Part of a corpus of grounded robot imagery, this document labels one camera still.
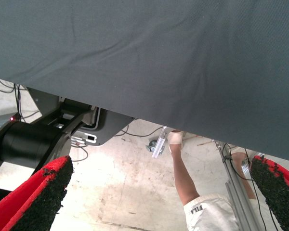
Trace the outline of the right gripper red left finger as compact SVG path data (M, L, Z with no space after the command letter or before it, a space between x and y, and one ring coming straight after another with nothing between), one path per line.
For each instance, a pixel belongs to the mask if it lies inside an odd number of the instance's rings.
M0 200L0 231L48 231L73 173L70 156L59 157Z

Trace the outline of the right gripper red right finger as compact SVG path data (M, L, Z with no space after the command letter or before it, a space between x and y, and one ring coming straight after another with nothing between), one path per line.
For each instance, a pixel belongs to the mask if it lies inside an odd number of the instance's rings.
M289 231L289 171L263 156L255 156L250 173L281 229Z

